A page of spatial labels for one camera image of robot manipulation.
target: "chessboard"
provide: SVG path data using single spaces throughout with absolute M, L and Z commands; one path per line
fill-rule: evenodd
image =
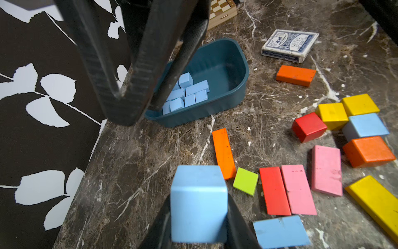
M 237 15 L 233 0 L 213 0 L 210 3 L 209 26 L 211 29 Z

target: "marble countertop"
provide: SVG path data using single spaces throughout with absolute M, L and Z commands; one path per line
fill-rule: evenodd
M 275 29 L 319 32 L 301 65 L 316 69 L 309 88 L 277 82 L 281 65 L 294 63 L 260 55 Z M 217 164 L 211 132 L 226 128 L 238 167 L 303 164 L 310 168 L 314 145 L 341 148 L 340 132 L 301 144 L 291 131 L 295 118 L 319 103 L 369 93 L 390 130 L 398 152 L 398 49 L 375 20 L 353 0 L 246 0 L 238 16 L 208 31 L 205 43 L 228 37 L 241 46 L 250 69 L 246 96 L 237 107 L 174 128 L 142 120 L 133 127 L 108 122 L 54 245 L 60 248 L 137 248 L 170 192 L 178 165 Z M 353 169 L 342 157 L 343 186 L 374 176 L 398 194 L 397 161 Z M 248 224 L 271 218 L 259 184 L 254 197 L 228 189 Z M 396 245 L 346 193 L 312 192 L 317 216 L 301 216 L 310 237 L 307 248 L 371 249 Z M 177 245 L 219 248 L 220 245 Z

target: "teal plastic bin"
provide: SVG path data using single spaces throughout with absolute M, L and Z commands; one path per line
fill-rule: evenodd
M 161 111 L 148 110 L 146 119 L 171 128 L 233 108 L 245 97 L 249 66 L 238 42 L 233 39 L 223 38 L 200 47 L 183 73 L 187 72 L 191 74 L 194 84 L 207 80 L 209 99 L 166 115 Z

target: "blue rectangular block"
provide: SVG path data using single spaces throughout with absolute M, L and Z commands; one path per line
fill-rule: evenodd
M 218 165 L 178 166 L 170 208 L 173 242 L 226 242 L 228 189 Z
M 171 111 L 170 111 L 170 102 L 171 102 L 171 100 L 169 100 L 169 101 L 166 101 L 165 103 L 164 103 L 164 105 L 163 105 L 163 115 L 166 115 L 167 113 L 170 113 Z
M 179 77 L 179 86 L 181 88 L 187 88 L 193 85 L 193 79 L 190 73 L 184 73 Z
M 208 99 L 208 98 L 207 98 L 207 92 L 206 92 L 206 90 L 202 90 L 202 91 L 199 91 L 199 92 L 195 93 L 195 100 L 196 100 L 196 103 L 205 101 L 205 100 L 207 100 L 207 99 Z
M 390 134 L 376 113 L 348 117 L 348 123 L 342 131 L 348 141 L 356 138 L 381 136 Z
M 206 92 L 210 92 L 209 83 L 207 80 L 201 81 L 199 83 L 194 84 L 193 86 L 189 86 L 185 88 L 185 95 L 191 95 L 197 93 L 199 91 L 206 90 Z
M 180 87 L 179 87 L 179 80 L 177 80 L 177 82 L 176 82 L 176 84 L 174 85 L 174 88 L 173 88 L 173 91 L 174 90 L 178 90 L 178 89 L 180 89 Z
M 170 95 L 167 97 L 166 101 L 169 100 L 174 100 L 177 98 L 182 98 L 182 100 L 184 100 L 185 98 L 185 88 L 180 88 L 177 90 L 174 90 L 170 93 Z
M 298 215 L 253 222 L 253 226 L 263 249 L 311 244 Z
M 196 104 L 195 95 L 191 94 L 185 97 L 185 107 L 192 106 Z
M 184 101 L 182 101 L 182 99 L 181 98 L 177 98 L 177 99 L 175 99 L 175 100 L 172 100 L 171 102 L 170 102 L 170 111 L 171 112 L 174 112 L 174 111 L 176 111 L 176 110 L 179 110 L 179 109 L 182 109 L 182 108 L 184 108 Z

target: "wall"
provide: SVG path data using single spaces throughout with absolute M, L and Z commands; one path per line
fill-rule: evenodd
M 120 7 L 96 3 L 121 84 Z M 0 0 L 0 34 L 0 248 L 51 248 L 106 119 L 55 6 Z

